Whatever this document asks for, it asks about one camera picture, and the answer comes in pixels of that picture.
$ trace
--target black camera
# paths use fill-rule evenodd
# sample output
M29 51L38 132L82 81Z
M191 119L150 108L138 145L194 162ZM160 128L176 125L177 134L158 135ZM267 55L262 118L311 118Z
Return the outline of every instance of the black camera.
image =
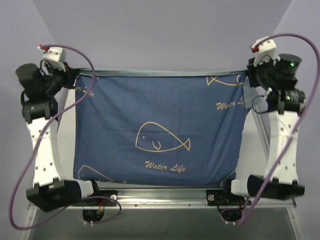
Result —
M261 84L266 88L271 88L272 92L267 97L267 112L284 111L302 113L306 95L303 91L296 89L298 82L295 77L297 68L302 61L300 57L282 53L275 63L274 61L264 62L254 66L254 58L249 60L247 66L248 77L251 87L259 87Z
M62 89L72 89L79 70L69 68L64 62L66 71L59 70L46 64L48 74L37 65L27 63L15 71L19 82L24 87L21 93L22 115L31 123L33 119L45 117L49 119L58 112L55 95Z

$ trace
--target metal bracket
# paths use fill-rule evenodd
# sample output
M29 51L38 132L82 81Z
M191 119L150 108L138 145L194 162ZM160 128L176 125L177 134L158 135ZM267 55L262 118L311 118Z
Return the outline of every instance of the metal bracket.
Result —
M108 197L114 200L117 200L118 198L118 191L117 190L99 190L96 196L103 196ZM74 207L93 207L93 206L99 206L99 203L102 201L102 199L93 198L88 200L83 200L78 203L73 204ZM104 203L101 205L102 207L115 207L117 204L114 201L105 200Z
M206 190L206 201L208 206L243 206L245 198L234 195L222 189Z

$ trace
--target blue towel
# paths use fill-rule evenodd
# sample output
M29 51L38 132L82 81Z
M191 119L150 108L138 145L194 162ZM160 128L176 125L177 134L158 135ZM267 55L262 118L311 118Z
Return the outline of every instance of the blue towel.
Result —
M222 187L235 177L244 73L100 76L76 106L73 176L161 186ZM76 81L81 98L92 77Z

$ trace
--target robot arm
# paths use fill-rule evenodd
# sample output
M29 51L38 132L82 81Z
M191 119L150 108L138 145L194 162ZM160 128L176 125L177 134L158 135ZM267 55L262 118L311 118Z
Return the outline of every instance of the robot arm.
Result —
M264 56L273 58L276 51L273 40L268 40L259 47L251 47L251 49L253 52L258 52L258 56L249 60L250 85L251 87L263 86L265 90L267 90L266 87L268 88L269 95L266 95L265 99L268 103L267 112L271 127L269 157L263 176L250 175L247 179L232 180L230 191L234 195L254 197L288 138L291 137L291 128L298 121L304 109L306 96L304 92L295 89L298 81L295 78L295 71L301 61L299 57L280 54L274 65L273 61L269 61L270 58L264 58ZM302 196L305 192L304 186L298 185L296 170L298 131L292 137L289 149L261 195L263 198L286 200Z
M43 59L50 65L48 75L41 73L33 63L27 63L16 70L24 87L21 94L22 115L30 132L33 148L41 130L57 113L58 103L54 96L62 87L72 88L78 71L69 68L65 50L52 47L45 50ZM67 180L63 173L58 150L58 121L54 120L42 137L35 156L33 188L26 191L26 197L44 212L78 203L97 189L91 181Z

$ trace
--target gray wall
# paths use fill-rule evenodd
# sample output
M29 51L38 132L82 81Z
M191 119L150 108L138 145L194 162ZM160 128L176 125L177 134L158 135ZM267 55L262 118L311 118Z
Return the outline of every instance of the gray wall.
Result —
M9 199L32 150L21 114L20 93L23 89L15 71L25 63L39 64L42 53L37 46L53 43L54 39L31 0L1 1L0 32L0 239L14 240L20 232L9 224ZM25 190L32 186L32 179L32 171L29 171L16 196L14 219L20 225L28 206Z
M55 41L97 68L221 71L246 67L250 44L274 32L291 0L33 2Z
M299 33L310 38L320 49L319 0L293 0L276 28L276 33ZM291 37L276 40L279 53L292 53L302 58L297 71L299 89L307 96L316 76L315 54L308 44ZM319 90L309 114L301 124L296 165L299 181L305 185L305 195L298 198L297 212L306 240L319 239L320 235L320 95Z

